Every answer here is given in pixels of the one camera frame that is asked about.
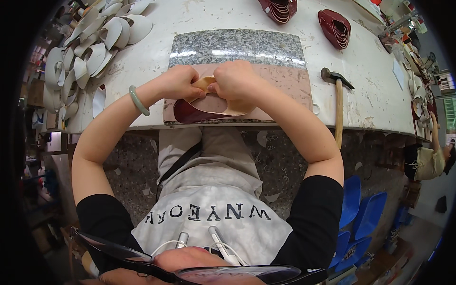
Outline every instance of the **white work table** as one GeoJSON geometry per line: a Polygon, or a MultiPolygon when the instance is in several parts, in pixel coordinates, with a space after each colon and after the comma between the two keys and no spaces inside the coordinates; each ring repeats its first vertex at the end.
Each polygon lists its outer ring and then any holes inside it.
{"type": "MultiPolygon", "coordinates": [[[[143,13],[154,26],[142,41],[119,51],[109,63],[106,75],[92,78],[87,92],[79,96],[78,113],[61,130],[81,133],[93,119],[92,99],[101,84],[107,88],[105,107],[128,92],[130,85],[140,86],[167,70],[173,38],[177,34],[213,29],[255,29],[297,35],[301,39],[318,118],[327,126],[335,125],[335,85],[324,82],[323,67],[342,74],[355,87],[344,88],[343,126],[345,129],[381,130],[415,135],[407,84],[401,90],[393,72],[393,54],[388,54],[378,34],[382,24],[352,0],[300,0],[295,16],[285,25],[277,25],[262,10],[258,1],[156,0],[143,13]],[[339,51],[325,38],[318,23],[319,10],[331,9],[344,15],[351,24],[348,48],[339,51]]],[[[407,73],[402,67],[404,76],[407,73]]],[[[163,124],[163,101],[141,115],[130,130],[167,129],[163,124]]],[[[224,123],[218,125],[275,125],[271,123],[224,123]]],[[[424,130],[417,130],[424,137],[424,130]]]]}

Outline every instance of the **jade bangle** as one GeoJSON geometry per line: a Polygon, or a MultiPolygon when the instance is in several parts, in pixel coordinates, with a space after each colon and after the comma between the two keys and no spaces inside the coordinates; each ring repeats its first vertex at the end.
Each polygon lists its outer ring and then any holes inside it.
{"type": "Polygon", "coordinates": [[[141,101],[138,99],[138,95],[136,95],[136,87],[134,85],[130,86],[130,96],[133,99],[133,102],[135,103],[136,107],[143,113],[144,116],[149,116],[150,111],[144,107],[144,105],[141,103],[141,101]]]}

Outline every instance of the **hammer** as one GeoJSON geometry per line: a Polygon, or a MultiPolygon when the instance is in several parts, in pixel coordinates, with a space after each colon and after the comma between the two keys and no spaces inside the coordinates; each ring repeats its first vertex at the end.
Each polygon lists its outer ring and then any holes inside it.
{"type": "Polygon", "coordinates": [[[339,149],[342,147],[343,129],[343,90],[342,83],[350,89],[355,89],[341,74],[331,72],[328,68],[321,69],[321,78],[336,85],[336,143],[339,149]]]}

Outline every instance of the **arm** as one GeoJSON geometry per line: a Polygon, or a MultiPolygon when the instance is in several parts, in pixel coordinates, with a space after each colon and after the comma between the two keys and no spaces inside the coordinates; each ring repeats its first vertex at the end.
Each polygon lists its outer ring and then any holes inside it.
{"type": "MultiPolygon", "coordinates": [[[[190,66],[175,66],[136,89],[139,100],[149,108],[163,98],[204,97],[191,86],[198,73],[190,66]]],[[[103,171],[103,162],[127,128],[141,114],[130,94],[126,94],[101,112],[82,133],[73,156],[72,184],[76,205],[94,194],[114,196],[103,171]]]]}
{"type": "Polygon", "coordinates": [[[439,130],[437,126],[437,120],[435,119],[435,115],[432,112],[429,112],[430,117],[432,119],[432,149],[434,150],[434,153],[436,153],[439,148],[440,148],[440,143],[439,143],[439,130]]]}
{"type": "Polygon", "coordinates": [[[304,178],[330,177],[343,185],[343,161],[329,129],[306,107],[256,75],[249,62],[234,61],[214,71],[210,91],[226,99],[243,99],[258,106],[285,131],[309,163],[304,178]]]}

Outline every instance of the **hand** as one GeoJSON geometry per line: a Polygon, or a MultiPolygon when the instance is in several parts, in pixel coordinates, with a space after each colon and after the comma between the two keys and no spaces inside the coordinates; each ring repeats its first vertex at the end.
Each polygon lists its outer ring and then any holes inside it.
{"type": "Polygon", "coordinates": [[[222,63],[214,70],[214,77],[217,82],[210,84],[207,89],[227,100],[252,102],[260,88],[270,85],[254,72],[248,61],[243,60],[222,63]]]}
{"type": "Polygon", "coordinates": [[[162,75],[150,80],[136,89],[149,97],[160,99],[184,99],[188,97],[203,98],[205,93],[191,84],[199,79],[198,72],[190,65],[175,65],[162,75]]]}
{"type": "Polygon", "coordinates": [[[437,119],[435,118],[435,115],[434,115],[434,113],[433,113],[433,112],[431,112],[431,111],[429,111],[429,115],[430,115],[430,116],[431,116],[431,118],[432,118],[432,123],[433,123],[433,124],[437,124],[437,119]]]}

